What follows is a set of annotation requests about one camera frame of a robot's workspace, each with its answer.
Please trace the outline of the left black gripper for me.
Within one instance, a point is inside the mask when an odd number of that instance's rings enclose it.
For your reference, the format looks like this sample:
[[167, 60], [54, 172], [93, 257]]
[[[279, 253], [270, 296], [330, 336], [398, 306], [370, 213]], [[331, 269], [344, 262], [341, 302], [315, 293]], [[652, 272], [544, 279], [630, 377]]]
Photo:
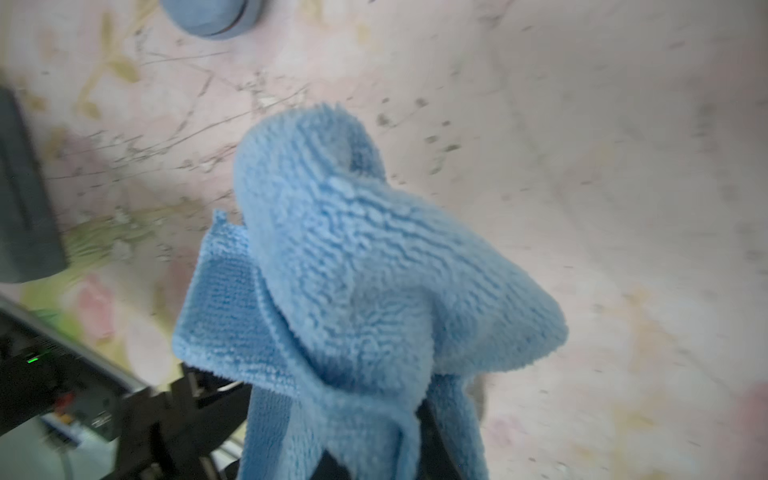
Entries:
[[182, 366], [167, 391], [150, 387], [121, 402], [115, 479], [235, 479], [240, 461], [213, 453], [245, 422], [252, 387]]

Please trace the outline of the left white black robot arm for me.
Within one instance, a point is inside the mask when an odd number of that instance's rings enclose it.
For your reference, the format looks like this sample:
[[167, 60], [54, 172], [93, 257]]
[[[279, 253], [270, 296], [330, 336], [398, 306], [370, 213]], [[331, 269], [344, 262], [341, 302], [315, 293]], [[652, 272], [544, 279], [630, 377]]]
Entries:
[[244, 423], [250, 387], [180, 366], [158, 391], [17, 304], [1, 301], [1, 432], [35, 416], [73, 417], [117, 444], [109, 479], [235, 479], [219, 450]]

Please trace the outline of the blue microfiber cloth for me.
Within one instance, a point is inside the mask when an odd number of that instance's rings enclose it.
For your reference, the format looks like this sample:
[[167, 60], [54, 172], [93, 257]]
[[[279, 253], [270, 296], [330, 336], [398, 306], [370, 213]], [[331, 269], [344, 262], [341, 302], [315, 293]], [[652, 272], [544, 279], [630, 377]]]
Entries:
[[440, 208], [388, 184], [364, 126], [317, 105], [240, 142], [243, 221], [215, 214], [172, 339], [184, 363], [252, 386], [243, 479], [414, 479], [428, 405], [441, 477], [485, 479], [467, 385], [568, 336], [557, 301]]

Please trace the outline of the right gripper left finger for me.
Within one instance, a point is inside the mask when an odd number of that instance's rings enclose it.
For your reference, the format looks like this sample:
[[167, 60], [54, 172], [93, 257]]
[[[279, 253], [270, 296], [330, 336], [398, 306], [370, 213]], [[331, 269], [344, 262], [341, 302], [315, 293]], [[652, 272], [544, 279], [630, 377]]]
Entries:
[[345, 466], [341, 465], [328, 451], [324, 451], [310, 480], [351, 480], [351, 475]]

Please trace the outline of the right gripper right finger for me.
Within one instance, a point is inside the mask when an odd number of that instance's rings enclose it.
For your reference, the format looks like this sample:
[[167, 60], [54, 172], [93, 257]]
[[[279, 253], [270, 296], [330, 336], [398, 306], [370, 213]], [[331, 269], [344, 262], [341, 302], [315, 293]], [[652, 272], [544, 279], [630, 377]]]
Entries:
[[420, 424], [421, 452], [418, 480], [462, 480], [440, 433], [431, 405], [424, 400], [417, 410]]

